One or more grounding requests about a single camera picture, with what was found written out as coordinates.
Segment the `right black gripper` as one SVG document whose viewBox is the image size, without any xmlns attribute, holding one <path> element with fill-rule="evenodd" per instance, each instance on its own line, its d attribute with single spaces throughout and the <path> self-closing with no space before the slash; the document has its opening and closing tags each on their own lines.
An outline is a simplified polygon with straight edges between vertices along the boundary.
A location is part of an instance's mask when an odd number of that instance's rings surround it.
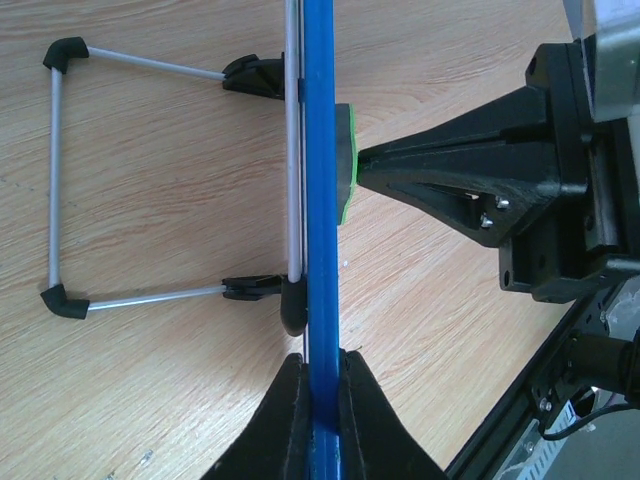
<svg viewBox="0 0 640 480">
<path fill-rule="evenodd" d="M 567 303 L 639 273 L 639 186 L 627 120 L 592 119 L 576 43 L 540 45 L 527 86 L 363 149 L 359 184 L 500 251 L 502 287 Z M 375 159 L 543 140 L 553 159 Z"/>
</svg>

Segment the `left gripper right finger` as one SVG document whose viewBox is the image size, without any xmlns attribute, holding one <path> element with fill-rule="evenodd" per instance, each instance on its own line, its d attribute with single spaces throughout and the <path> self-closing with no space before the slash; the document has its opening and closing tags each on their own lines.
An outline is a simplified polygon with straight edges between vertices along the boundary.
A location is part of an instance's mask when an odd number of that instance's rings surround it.
<svg viewBox="0 0 640 480">
<path fill-rule="evenodd" d="M 443 479 L 401 423 L 363 356 L 340 352 L 338 432 L 343 479 Z"/>
</svg>

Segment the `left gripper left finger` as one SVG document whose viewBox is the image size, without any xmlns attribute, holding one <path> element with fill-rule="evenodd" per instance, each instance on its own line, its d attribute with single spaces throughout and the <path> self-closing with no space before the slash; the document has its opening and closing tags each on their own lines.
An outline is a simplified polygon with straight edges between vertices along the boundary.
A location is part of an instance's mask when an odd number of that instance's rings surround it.
<svg viewBox="0 0 640 480">
<path fill-rule="evenodd" d="M 203 475 L 205 479 L 309 477 L 309 368 L 288 355 L 246 427 Z"/>
</svg>

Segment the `green whiteboard eraser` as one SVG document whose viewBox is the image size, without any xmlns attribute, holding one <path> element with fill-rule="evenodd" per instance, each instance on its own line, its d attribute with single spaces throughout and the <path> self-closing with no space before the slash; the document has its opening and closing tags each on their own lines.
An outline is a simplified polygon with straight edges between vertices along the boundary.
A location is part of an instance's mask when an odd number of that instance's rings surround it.
<svg viewBox="0 0 640 480">
<path fill-rule="evenodd" d="M 356 185 L 358 149 L 355 111 L 351 104 L 336 105 L 337 224 L 343 225 Z"/>
</svg>

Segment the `blue framed whiteboard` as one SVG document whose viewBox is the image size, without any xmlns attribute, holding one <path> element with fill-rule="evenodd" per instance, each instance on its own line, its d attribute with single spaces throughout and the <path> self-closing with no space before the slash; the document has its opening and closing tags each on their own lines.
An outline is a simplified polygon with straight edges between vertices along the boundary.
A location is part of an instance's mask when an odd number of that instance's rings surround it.
<svg viewBox="0 0 640 480">
<path fill-rule="evenodd" d="M 334 8 L 330 1 L 288 1 L 284 15 L 288 279 L 307 285 L 307 476 L 339 479 Z"/>
</svg>

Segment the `metal wire whiteboard stand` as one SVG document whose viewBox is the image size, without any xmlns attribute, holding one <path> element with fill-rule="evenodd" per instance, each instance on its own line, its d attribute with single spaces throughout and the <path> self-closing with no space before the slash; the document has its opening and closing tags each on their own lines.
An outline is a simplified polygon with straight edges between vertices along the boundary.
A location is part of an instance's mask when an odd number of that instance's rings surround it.
<svg viewBox="0 0 640 480">
<path fill-rule="evenodd" d="M 47 213 L 47 273 L 39 293 L 45 308 L 55 317 L 86 320 L 92 313 L 107 310 L 136 308 L 170 301 L 180 301 L 219 295 L 226 300 L 239 302 L 257 302 L 268 297 L 279 296 L 280 322 L 284 331 L 291 337 L 299 337 L 308 327 L 308 289 L 306 284 L 306 266 L 304 253 L 304 212 L 303 212 L 303 183 L 302 173 L 302 133 L 301 109 L 299 94 L 294 100 L 286 99 L 287 87 L 299 87 L 300 59 L 298 53 L 289 52 L 287 45 L 284 52 L 276 54 L 276 58 L 262 58 L 256 54 L 249 54 L 231 61 L 222 71 L 191 67 L 177 63 L 155 60 L 133 54 L 117 52 L 101 47 L 91 46 L 80 36 L 65 37 L 54 40 L 46 49 L 42 64 L 48 70 L 50 77 L 50 121 L 49 121 L 49 160 L 48 160 L 48 213 Z M 171 170 L 184 170 L 177 179 L 171 180 L 169 173 L 153 173 L 150 165 L 140 168 L 125 167 L 125 173 L 116 174 L 114 167 L 89 166 L 87 177 L 81 179 L 81 174 L 71 174 L 71 180 L 78 185 L 71 185 L 73 192 L 64 193 L 63 180 L 63 94 L 65 93 L 65 78 L 73 67 L 72 63 L 83 63 L 80 73 L 96 73 L 89 63 L 113 63 L 116 73 L 126 73 L 124 70 L 149 70 L 145 78 L 135 81 L 149 83 L 153 76 L 184 77 L 187 83 L 204 83 L 212 81 L 219 83 L 221 89 L 227 93 L 245 94 L 263 99 L 284 102 L 284 139 L 285 158 L 283 173 L 286 177 L 283 186 L 284 197 L 273 200 L 267 194 L 264 206 L 251 204 L 233 206 L 234 200 L 240 200 L 237 187 L 254 187 L 256 179 L 229 182 L 232 173 L 222 172 L 222 179 L 214 180 L 213 173 L 217 168 L 204 166 L 206 175 L 187 173 L 187 167 L 195 168 L 196 163 L 207 163 L 199 159 L 187 159 L 186 167 L 180 167 L 181 160 L 169 160 L 169 153 L 176 153 L 183 146 L 195 153 L 195 146 L 187 146 L 182 141 L 177 150 L 168 148 L 175 135 L 160 140 L 161 167 Z M 261 208 L 264 221 L 257 217 L 240 220 L 232 214 L 245 213 L 244 210 Z M 205 220 L 218 221 L 218 228 L 238 227 L 240 230 L 230 234 L 214 233 L 213 227 L 204 226 Z M 284 273 L 267 273 L 249 276 L 228 277 L 222 280 L 214 279 L 214 271 L 204 279 L 188 279 L 189 266 L 196 266 L 197 271 L 207 267 L 197 265 L 195 259 L 189 259 L 182 247 L 195 246 L 196 253 L 213 253 L 213 260 L 222 260 L 222 267 L 231 266 L 232 260 L 224 260 L 223 247 L 240 248 L 249 240 L 245 238 L 256 235 L 257 227 L 283 227 L 282 235 Z M 213 233 L 213 240 L 222 240 L 221 246 L 197 246 L 198 241 L 206 241 L 206 235 Z M 116 292 L 89 293 L 92 287 L 72 286 L 68 292 L 62 279 L 61 257 L 69 253 L 65 249 L 66 240 L 83 240 L 83 234 L 89 234 L 89 246 L 98 246 L 98 260 L 106 260 L 106 266 L 125 267 L 125 287 L 116 287 Z M 120 250 L 100 248 L 133 247 L 133 253 L 125 253 L 124 260 L 107 259 L 107 253 L 118 253 Z M 98 267 L 98 260 L 90 260 L 89 267 Z M 134 278 L 141 277 L 134 270 L 139 266 L 178 267 L 178 280 L 169 281 L 169 271 L 161 273 L 161 282 L 165 285 L 154 285 L 152 281 L 143 281 L 142 287 L 128 285 Z"/>
</svg>

